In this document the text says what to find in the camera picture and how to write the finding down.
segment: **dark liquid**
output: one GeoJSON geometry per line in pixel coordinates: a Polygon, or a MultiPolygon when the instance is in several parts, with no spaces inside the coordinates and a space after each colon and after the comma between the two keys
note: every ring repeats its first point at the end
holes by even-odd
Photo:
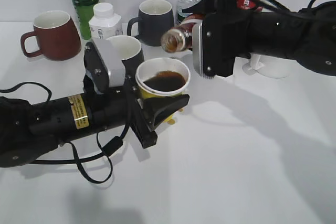
{"type": "Polygon", "coordinates": [[[163,71],[144,83],[152,89],[170,92],[183,87],[186,81],[183,76],[177,72],[163,71]]]}

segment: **red mug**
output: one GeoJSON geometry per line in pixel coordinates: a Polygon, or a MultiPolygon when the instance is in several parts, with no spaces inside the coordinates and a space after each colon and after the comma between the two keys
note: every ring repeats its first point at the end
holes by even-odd
{"type": "Polygon", "coordinates": [[[28,58],[44,55],[51,60],[67,60],[76,56],[80,49],[80,38],[70,15],[61,10],[51,10],[34,19],[34,31],[21,36],[21,49],[28,58]],[[27,52],[25,41],[36,37],[39,50],[27,52]]]}

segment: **yellow warning label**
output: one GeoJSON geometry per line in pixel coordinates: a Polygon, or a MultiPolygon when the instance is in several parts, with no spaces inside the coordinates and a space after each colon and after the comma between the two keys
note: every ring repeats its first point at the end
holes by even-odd
{"type": "Polygon", "coordinates": [[[69,98],[72,114],[74,115],[76,128],[79,130],[90,126],[88,113],[86,112],[83,98],[80,94],[73,95],[69,98]]]}

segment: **yellow paper cup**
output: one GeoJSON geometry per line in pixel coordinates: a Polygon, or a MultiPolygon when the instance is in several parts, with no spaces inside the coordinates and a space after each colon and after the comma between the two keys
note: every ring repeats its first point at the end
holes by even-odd
{"type": "MultiPolygon", "coordinates": [[[[190,70],[187,65],[180,60],[171,58],[156,58],[145,61],[138,66],[135,74],[135,80],[137,81],[137,84],[140,88],[140,94],[143,100],[153,97],[174,97],[176,95],[182,94],[183,91],[188,87],[190,83],[190,70]],[[181,74],[185,80],[185,85],[174,91],[163,92],[152,89],[145,84],[147,80],[155,77],[158,73],[163,71],[173,71],[181,74]]],[[[169,116],[165,122],[171,120],[172,117],[173,115],[169,116]]]]}

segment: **bottle cap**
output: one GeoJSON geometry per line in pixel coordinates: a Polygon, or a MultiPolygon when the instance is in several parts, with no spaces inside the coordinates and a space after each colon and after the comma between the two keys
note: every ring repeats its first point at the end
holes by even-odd
{"type": "Polygon", "coordinates": [[[111,18],[114,16],[113,5],[110,3],[98,3],[93,7],[93,13],[97,18],[111,18]]]}

